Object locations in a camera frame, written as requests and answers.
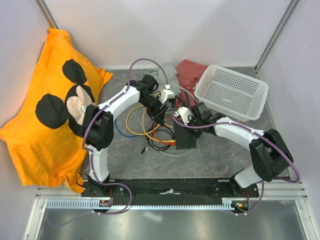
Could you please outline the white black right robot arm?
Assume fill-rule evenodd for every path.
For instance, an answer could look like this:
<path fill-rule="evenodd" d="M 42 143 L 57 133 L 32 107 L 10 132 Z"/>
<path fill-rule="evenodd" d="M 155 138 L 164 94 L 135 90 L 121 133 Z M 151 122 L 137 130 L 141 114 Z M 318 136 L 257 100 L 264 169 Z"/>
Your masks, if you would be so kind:
<path fill-rule="evenodd" d="M 271 128 L 268 131 L 247 127 L 231 120 L 224 114 L 215 115 L 199 102 L 178 111 L 187 133 L 198 139 L 202 133 L 228 139 L 247 149 L 250 153 L 250 166 L 240 170 L 232 178 L 229 191 L 235 197 L 242 196 L 247 187 L 265 181 L 271 182 L 291 167 L 293 157 L 280 133 Z"/>

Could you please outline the black network switch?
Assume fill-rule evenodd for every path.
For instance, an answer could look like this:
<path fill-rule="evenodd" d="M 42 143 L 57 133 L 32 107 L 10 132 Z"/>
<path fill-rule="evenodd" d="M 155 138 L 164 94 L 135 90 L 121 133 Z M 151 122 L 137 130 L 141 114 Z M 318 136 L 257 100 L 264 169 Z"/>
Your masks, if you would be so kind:
<path fill-rule="evenodd" d="M 175 134 L 176 150 L 189 150 L 196 148 L 196 140 L 190 137 L 187 131 L 182 126 L 174 122 L 173 128 Z"/>

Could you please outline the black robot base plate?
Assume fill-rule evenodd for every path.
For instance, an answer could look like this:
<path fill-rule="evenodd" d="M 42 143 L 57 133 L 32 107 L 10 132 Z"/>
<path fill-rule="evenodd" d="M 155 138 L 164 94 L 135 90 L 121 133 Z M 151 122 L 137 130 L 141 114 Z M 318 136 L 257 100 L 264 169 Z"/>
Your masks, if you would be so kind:
<path fill-rule="evenodd" d="M 131 204 L 219 204 L 223 198 L 260 196 L 255 183 L 241 188 L 231 178 L 136 178 L 110 182 L 131 190 Z"/>

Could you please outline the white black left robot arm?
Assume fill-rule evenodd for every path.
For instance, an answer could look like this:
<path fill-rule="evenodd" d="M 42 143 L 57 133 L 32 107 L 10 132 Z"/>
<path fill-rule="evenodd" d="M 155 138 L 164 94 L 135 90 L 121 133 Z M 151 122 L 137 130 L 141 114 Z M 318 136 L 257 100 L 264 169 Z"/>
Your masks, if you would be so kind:
<path fill-rule="evenodd" d="M 107 163 L 108 147 L 114 138 L 114 122 L 128 107 L 140 103 L 146 108 L 152 121 L 163 126 L 168 109 L 166 101 L 175 96 L 166 84 L 160 95 L 154 95 L 158 82 L 150 75 L 142 80 L 130 80 L 125 87 L 110 100 L 97 106 L 89 105 L 85 109 L 82 123 L 82 147 L 89 153 L 89 176 L 95 181 L 92 191 L 99 197 L 110 191 L 107 179 L 110 176 Z"/>

